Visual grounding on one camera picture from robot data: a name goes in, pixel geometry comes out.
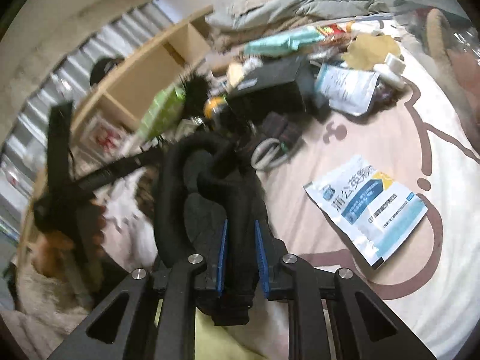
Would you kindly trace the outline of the blue white medicine sachet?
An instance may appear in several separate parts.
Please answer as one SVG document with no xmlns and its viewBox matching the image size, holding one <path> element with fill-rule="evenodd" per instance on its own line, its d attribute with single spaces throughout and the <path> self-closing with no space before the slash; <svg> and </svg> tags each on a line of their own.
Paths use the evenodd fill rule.
<svg viewBox="0 0 480 360">
<path fill-rule="evenodd" d="M 427 212 L 411 189 L 360 155 L 304 190 L 374 269 L 394 254 Z"/>
</svg>

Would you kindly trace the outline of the black knit fabric garment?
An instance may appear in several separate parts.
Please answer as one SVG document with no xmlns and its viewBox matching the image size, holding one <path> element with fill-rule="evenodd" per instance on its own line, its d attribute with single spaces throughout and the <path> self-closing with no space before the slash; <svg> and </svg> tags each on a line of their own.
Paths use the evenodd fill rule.
<svg viewBox="0 0 480 360">
<path fill-rule="evenodd" d="M 217 326 L 247 324 L 259 282 L 256 225 L 267 219 L 255 172 L 228 138 L 193 133 L 167 151 L 155 192 L 161 263 L 201 254 L 208 268 L 197 307 Z"/>
</svg>

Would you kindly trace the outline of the black stand device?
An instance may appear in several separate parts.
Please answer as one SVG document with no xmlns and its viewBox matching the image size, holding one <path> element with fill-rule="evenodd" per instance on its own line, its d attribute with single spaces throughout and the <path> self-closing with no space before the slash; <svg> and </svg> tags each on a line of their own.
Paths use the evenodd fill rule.
<svg viewBox="0 0 480 360">
<path fill-rule="evenodd" d="M 103 269 L 95 252 L 93 235 L 100 216 L 92 203 L 95 191 L 163 157 L 157 145 L 134 156 L 123 157 L 81 178 L 70 169 L 71 101 L 53 106 L 49 114 L 46 149 L 47 192 L 33 205 L 35 225 L 43 232 L 57 230 L 75 243 L 67 264 L 67 278 L 87 292 L 96 292 L 103 281 Z"/>
</svg>

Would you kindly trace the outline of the dark striped wallet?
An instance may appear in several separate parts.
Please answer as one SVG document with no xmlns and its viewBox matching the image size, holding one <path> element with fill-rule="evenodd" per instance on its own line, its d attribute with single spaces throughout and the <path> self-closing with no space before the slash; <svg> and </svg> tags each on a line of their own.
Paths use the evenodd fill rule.
<svg viewBox="0 0 480 360">
<path fill-rule="evenodd" d="M 268 113 L 259 130 L 261 137 L 278 139 L 287 150 L 292 150 L 302 135 L 301 127 L 276 112 Z"/>
</svg>

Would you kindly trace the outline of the grey curtain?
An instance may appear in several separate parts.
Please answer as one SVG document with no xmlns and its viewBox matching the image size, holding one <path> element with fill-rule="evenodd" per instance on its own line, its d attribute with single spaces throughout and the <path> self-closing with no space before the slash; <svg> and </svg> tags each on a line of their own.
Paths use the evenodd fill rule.
<svg viewBox="0 0 480 360">
<path fill-rule="evenodd" d="M 50 108 L 65 100 L 78 107 L 90 91 L 95 63 L 131 55 L 171 23 L 160 0 L 126 10 L 74 42 L 26 96 L 1 143 L 1 233 L 12 242 L 20 240 L 22 216 L 45 161 Z"/>
</svg>

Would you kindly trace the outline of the green patterned pouch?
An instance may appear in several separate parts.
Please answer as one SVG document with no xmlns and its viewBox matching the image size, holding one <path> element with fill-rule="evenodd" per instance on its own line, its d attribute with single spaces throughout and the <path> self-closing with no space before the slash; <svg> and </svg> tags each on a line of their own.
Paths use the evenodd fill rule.
<svg viewBox="0 0 480 360">
<path fill-rule="evenodd" d="M 149 141 L 168 131 L 181 118 L 185 102 L 185 90 L 170 85 L 160 90 L 145 112 L 137 129 L 137 135 L 143 141 Z"/>
</svg>

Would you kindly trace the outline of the wooden low shelf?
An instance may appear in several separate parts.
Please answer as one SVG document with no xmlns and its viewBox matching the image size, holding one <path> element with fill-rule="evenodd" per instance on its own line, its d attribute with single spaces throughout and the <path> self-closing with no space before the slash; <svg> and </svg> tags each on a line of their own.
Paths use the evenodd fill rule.
<svg viewBox="0 0 480 360">
<path fill-rule="evenodd" d="M 207 6 L 155 35 L 74 106 L 70 137 L 73 153 L 84 150 L 89 166 L 106 163 L 80 142 L 87 124 L 100 114 L 116 127 L 130 133 L 136 131 L 155 95 L 168 86 L 179 84 L 211 50 L 206 40 L 208 25 L 204 20 L 211 13 L 213 7 Z"/>
</svg>

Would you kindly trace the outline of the white medicine pouch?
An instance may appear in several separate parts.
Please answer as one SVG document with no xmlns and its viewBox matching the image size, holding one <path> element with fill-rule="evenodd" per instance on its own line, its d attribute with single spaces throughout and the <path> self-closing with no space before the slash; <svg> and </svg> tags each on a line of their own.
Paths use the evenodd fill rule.
<svg viewBox="0 0 480 360">
<path fill-rule="evenodd" d="M 379 80 L 377 72 L 360 71 L 322 64 L 315 92 L 335 111 L 360 117 L 368 113 Z"/>
</svg>

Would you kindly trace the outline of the black fur pompom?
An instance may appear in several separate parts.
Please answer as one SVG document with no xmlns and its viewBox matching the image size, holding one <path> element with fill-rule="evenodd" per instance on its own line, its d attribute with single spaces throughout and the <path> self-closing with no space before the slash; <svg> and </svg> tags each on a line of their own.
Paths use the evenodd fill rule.
<svg viewBox="0 0 480 360">
<path fill-rule="evenodd" d="M 208 100 L 211 88 L 208 78 L 197 72 L 191 72 L 181 79 L 181 88 L 185 94 L 182 119 L 202 116 L 204 103 Z"/>
</svg>

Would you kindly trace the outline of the white plastic bottle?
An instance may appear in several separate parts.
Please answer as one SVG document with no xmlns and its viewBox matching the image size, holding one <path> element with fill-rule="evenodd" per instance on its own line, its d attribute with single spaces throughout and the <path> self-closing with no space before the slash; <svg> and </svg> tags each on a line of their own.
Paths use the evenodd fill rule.
<svg viewBox="0 0 480 360">
<path fill-rule="evenodd" d="M 386 55 L 383 63 L 376 63 L 373 66 L 373 70 L 377 72 L 379 78 L 398 91 L 403 91 L 406 86 L 402 77 L 405 68 L 404 61 L 391 53 Z"/>
</svg>

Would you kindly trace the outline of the yellow paper piece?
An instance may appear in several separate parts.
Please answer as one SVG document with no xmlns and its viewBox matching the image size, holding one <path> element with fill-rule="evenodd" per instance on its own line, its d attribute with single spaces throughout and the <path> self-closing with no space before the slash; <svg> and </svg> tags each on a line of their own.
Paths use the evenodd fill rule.
<svg viewBox="0 0 480 360">
<path fill-rule="evenodd" d="M 360 33 L 342 59 L 349 68 L 371 71 L 375 64 L 384 63 L 388 54 L 400 57 L 400 47 L 391 36 Z"/>
</svg>

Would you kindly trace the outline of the teal wet wipes pack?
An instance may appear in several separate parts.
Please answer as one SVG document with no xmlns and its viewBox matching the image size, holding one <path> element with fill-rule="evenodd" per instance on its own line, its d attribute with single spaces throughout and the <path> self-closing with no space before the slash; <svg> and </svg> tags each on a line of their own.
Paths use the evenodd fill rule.
<svg viewBox="0 0 480 360">
<path fill-rule="evenodd" d="M 326 35 L 315 26 L 309 25 L 249 41 L 244 46 L 243 53 L 245 55 L 282 57 L 299 51 L 301 47 L 324 41 L 325 39 Z"/>
</svg>

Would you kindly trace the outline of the clear plastic storage bin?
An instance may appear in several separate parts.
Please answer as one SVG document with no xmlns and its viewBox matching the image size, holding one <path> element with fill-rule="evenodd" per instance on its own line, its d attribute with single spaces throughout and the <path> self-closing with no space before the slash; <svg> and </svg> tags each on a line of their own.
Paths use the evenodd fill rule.
<svg viewBox="0 0 480 360">
<path fill-rule="evenodd" d="M 447 95 L 467 134 L 479 135 L 479 34 L 469 19 L 399 0 L 405 47 Z"/>
</svg>

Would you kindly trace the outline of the beige fluffy tote bag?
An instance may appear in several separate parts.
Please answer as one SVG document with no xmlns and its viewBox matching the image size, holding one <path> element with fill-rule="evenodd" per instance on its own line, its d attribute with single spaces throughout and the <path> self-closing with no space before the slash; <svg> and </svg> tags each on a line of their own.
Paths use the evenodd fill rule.
<svg viewBox="0 0 480 360">
<path fill-rule="evenodd" d="M 452 46 L 452 28 L 441 10 L 430 10 L 425 22 L 425 35 L 430 56 L 442 64 L 449 64 L 448 49 Z"/>
</svg>

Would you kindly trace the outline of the grey quilted duvet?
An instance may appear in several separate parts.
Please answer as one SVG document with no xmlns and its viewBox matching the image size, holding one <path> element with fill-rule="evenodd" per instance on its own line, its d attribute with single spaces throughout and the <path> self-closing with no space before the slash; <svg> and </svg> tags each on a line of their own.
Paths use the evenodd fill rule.
<svg viewBox="0 0 480 360">
<path fill-rule="evenodd" d="M 223 32 L 241 32 L 296 17 L 331 20 L 388 11 L 385 0 L 233 0 L 205 21 Z"/>
</svg>

